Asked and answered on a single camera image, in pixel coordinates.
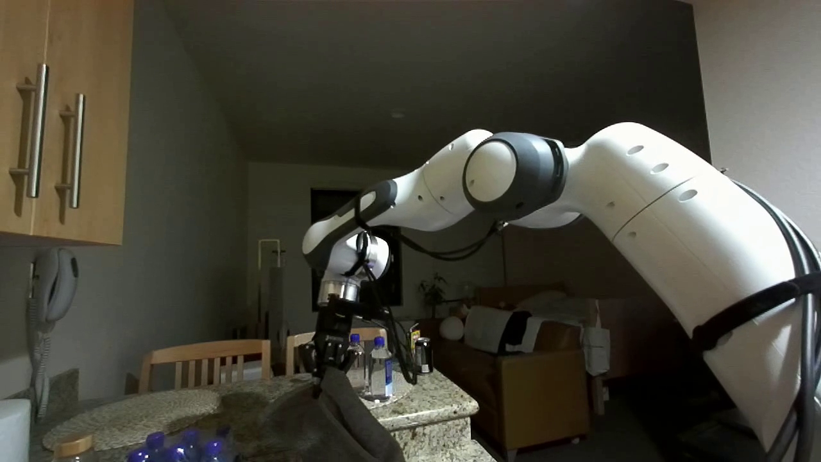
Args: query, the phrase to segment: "chair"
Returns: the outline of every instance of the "chair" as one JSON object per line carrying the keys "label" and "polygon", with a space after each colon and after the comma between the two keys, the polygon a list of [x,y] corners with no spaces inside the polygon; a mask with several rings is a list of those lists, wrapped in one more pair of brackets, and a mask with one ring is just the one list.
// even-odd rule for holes
{"label": "chair", "polygon": [[260,363],[262,381],[273,381],[271,339],[224,339],[155,349],[145,357],[138,393],[151,390],[156,368],[176,368],[176,388],[212,388],[246,381]]}
{"label": "chair", "polygon": [[[351,329],[359,334],[359,343],[372,343],[376,337],[385,337],[385,329],[381,327],[357,327]],[[286,379],[292,379],[298,372],[298,348],[310,344],[314,331],[290,334],[286,339]]]}

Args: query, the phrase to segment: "metal handle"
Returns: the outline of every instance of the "metal handle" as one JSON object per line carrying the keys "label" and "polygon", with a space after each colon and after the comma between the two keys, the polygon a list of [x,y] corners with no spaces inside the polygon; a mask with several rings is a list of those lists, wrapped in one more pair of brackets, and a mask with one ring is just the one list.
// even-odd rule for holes
{"label": "metal handle", "polygon": [[32,80],[19,85],[22,94],[35,94],[35,119],[29,123],[26,153],[29,166],[10,171],[13,177],[29,177],[29,198],[42,198],[44,133],[50,105],[50,65],[38,65],[37,85]]}
{"label": "metal handle", "polygon": [[64,108],[64,119],[74,119],[73,132],[73,167],[70,167],[70,182],[56,185],[56,190],[70,196],[70,209],[79,209],[79,189],[82,189],[82,153],[85,153],[85,94],[77,94],[74,112]]}

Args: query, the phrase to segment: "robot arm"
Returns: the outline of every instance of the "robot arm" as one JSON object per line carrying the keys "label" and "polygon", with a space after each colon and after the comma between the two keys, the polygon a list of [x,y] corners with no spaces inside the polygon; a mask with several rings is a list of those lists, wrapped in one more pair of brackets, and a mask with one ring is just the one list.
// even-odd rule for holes
{"label": "robot arm", "polygon": [[759,441],[791,448],[788,426],[798,420],[795,454],[808,458],[814,305],[804,295],[811,291],[791,289],[818,263],[781,210],[640,123],[609,127],[575,150],[531,133],[469,132],[421,171],[310,227],[303,252],[323,271],[323,294],[357,305],[357,291],[341,289],[378,277],[385,260],[381,244],[364,250],[363,228],[436,231],[469,214],[526,228],[591,218],[707,348],[709,368]]}

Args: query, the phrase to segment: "plastic bottle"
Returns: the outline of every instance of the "plastic bottle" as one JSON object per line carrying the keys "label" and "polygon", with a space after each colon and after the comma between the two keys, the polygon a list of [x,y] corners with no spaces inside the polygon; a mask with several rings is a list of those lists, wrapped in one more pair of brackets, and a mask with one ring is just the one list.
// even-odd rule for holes
{"label": "plastic bottle", "polygon": [[385,344],[385,337],[376,337],[376,348],[371,352],[371,390],[367,402],[391,402],[394,398],[394,361]]}
{"label": "plastic bottle", "polygon": [[349,337],[349,349],[351,349],[354,361],[351,361],[351,368],[346,376],[349,376],[354,393],[363,397],[371,385],[371,371],[367,371],[367,357],[364,357],[364,343],[357,331]]}

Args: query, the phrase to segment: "kitchen cabinet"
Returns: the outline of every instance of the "kitchen cabinet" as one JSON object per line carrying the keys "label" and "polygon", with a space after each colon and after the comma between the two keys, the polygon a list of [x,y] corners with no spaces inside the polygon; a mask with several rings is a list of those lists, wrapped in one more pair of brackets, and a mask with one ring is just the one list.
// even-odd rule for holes
{"label": "kitchen cabinet", "polygon": [[0,0],[0,235],[122,244],[133,0]]}

